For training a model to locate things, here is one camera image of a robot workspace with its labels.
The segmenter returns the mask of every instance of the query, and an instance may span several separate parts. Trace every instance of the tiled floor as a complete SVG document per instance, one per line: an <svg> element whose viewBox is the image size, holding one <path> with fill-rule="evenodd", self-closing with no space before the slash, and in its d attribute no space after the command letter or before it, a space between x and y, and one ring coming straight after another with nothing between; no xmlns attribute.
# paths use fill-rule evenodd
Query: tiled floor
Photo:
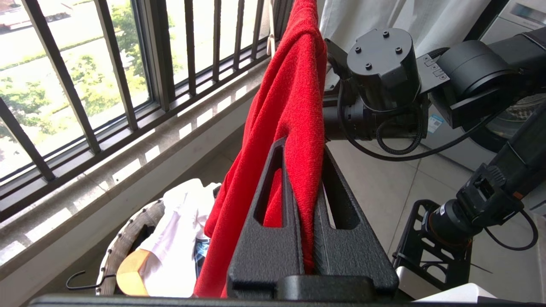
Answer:
<svg viewBox="0 0 546 307"><path fill-rule="evenodd" d="M406 144L403 140L387 143L392 147L396 147L397 143L399 147ZM383 153L375 142L363 144ZM213 158L198 175L203 184L221 182L240 148L239 140ZM347 141L332 141L328 143L328 148L388 255L396 249L416 200L431 199L442 204L454 198L457 190L472 174L468 169L438 155L400 163L369 157ZM503 242L514 246L525 245L531 239L531 230L520 216L502 227L493 227L492 231ZM485 233L476 236L474 242L472 263L493 274L473 267L471 282L502 299L542 301L536 248L523 252L506 250Z"/></svg>

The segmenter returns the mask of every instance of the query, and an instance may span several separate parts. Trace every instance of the floor tile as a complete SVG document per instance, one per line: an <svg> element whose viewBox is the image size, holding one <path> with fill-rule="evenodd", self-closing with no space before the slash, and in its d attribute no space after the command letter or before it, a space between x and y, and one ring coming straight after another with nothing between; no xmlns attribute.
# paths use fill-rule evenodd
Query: floor tile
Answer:
<svg viewBox="0 0 546 307"><path fill-rule="evenodd" d="M419 170L456 190L459 190L473 173L460 164L439 155L422 158Z"/></svg>
<svg viewBox="0 0 546 307"><path fill-rule="evenodd" d="M379 242L388 250L416 169L407 163L372 158L347 141L331 141L328 148Z"/></svg>
<svg viewBox="0 0 546 307"><path fill-rule="evenodd" d="M211 182L223 182L232 163L230 159L223 155L217 155L195 177L201 179L203 186L207 186Z"/></svg>
<svg viewBox="0 0 546 307"><path fill-rule="evenodd" d="M388 147L399 150L399 149L407 148L412 141L409 139L386 139L384 140L384 142ZM373 152L381 154L381 155L390 156L390 157L403 157L403 156L391 155L390 153L387 153L386 151L381 149L377 140L359 141L359 143L362 144L367 149L372 150ZM413 150L411 153L407 154L406 156L413 156L413 155L425 152L427 150L428 149L424 146L418 146L415 150ZM410 161L406 161L405 163L408 163L409 165L417 168L417 166L419 165L419 160L420 159L410 160Z"/></svg>
<svg viewBox="0 0 546 307"><path fill-rule="evenodd" d="M491 227L498 240L511 246L524 246L531 240L531 228L523 229L509 220ZM472 263L493 274L472 267L470 281L501 299L541 302L542 285L537 246L527 251L511 251L496 244L486 232L474 237Z"/></svg>
<svg viewBox="0 0 546 307"><path fill-rule="evenodd" d="M538 266L540 267L542 281L542 303L546 302L546 219L544 216L535 215L535 223L539 234L537 243Z"/></svg>
<svg viewBox="0 0 546 307"><path fill-rule="evenodd" d="M400 221L397 223L396 232L393 237L392 244L389 248L389 257L396 251L404 228L406 227L407 219L410 216L413 204L420 199L429 199L438 204L443 204L446 201L455 198L456 190L446 186L438 180L426 175L423 172L417 171L413 185L409 191L409 195L404 206L404 210L400 216Z"/></svg>

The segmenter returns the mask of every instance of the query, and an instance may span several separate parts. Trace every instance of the white cloth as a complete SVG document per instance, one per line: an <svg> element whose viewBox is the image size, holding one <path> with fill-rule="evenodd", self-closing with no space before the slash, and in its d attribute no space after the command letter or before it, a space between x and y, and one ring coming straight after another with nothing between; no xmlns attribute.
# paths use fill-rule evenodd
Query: white cloth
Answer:
<svg viewBox="0 0 546 307"><path fill-rule="evenodd" d="M345 51L372 29L400 28L416 56L462 42L490 0L325 0L320 30Z"/></svg>
<svg viewBox="0 0 546 307"><path fill-rule="evenodd" d="M139 246L150 251L140 274L150 296L190 297L195 286L195 239L207 239L205 222L214 205L212 190L201 180L186 181L165 193L165 214L156 230Z"/></svg>

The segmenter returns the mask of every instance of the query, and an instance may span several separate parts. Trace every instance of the window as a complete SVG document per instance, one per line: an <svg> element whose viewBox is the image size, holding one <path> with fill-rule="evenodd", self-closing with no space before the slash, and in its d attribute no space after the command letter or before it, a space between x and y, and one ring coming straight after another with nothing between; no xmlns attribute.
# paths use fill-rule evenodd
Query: window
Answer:
<svg viewBox="0 0 546 307"><path fill-rule="evenodd" d="M267 59L268 6L0 0L0 223Z"/></svg>

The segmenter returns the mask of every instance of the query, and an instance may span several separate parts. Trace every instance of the label sticker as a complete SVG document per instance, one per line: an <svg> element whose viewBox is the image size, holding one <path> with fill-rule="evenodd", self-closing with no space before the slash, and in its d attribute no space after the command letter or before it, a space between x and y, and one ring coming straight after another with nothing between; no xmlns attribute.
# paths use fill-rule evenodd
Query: label sticker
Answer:
<svg viewBox="0 0 546 307"><path fill-rule="evenodd" d="M439 126L443 124L443 122L443 118L439 117L436 114L432 114L429 117L429 128L427 130L429 131L429 133L434 133L439 128Z"/></svg>

